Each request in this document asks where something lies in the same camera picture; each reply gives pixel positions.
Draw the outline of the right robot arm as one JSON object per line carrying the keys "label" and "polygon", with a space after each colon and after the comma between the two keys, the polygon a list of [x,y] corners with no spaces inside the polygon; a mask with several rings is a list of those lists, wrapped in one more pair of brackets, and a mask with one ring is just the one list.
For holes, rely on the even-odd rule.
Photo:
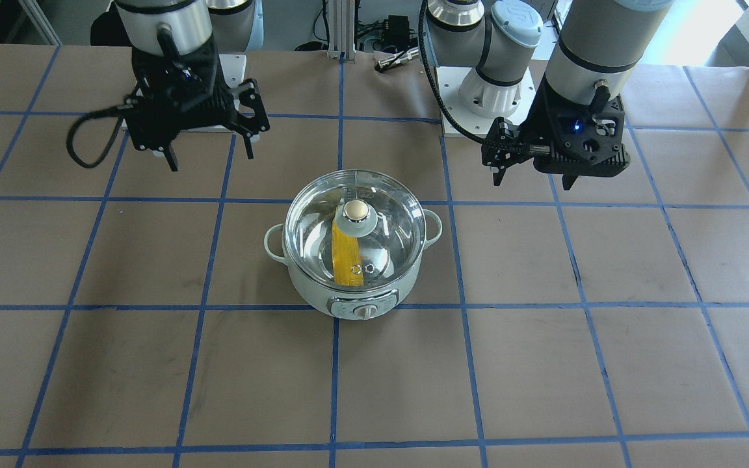
{"label": "right robot arm", "polygon": [[177,170],[173,140],[181,131],[226,128],[252,143],[270,129],[256,80],[227,82],[215,34],[224,33],[235,53],[261,47],[259,1],[113,1],[91,26],[92,46],[128,46],[137,85],[123,103],[80,116],[66,135],[72,160],[81,124],[113,118],[137,150],[152,150]]}

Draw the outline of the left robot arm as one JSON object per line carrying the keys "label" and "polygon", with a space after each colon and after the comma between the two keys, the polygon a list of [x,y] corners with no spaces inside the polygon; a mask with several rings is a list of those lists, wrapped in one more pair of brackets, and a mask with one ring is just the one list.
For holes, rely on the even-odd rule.
{"label": "left robot arm", "polygon": [[[509,168],[532,162],[558,174],[564,190],[577,178],[612,178],[631,163],[624,148],[621,91],[647,50],[669,1],[573,1],[522,122],[518,92],[541,36],[541,15],[523,1],[424,1],[419,56],[446,121],[481,145],[481,163],[500,185]],[[431,66],[467,66],[460,102],[490,119],[485,136],[464,127],[442,98]]]}

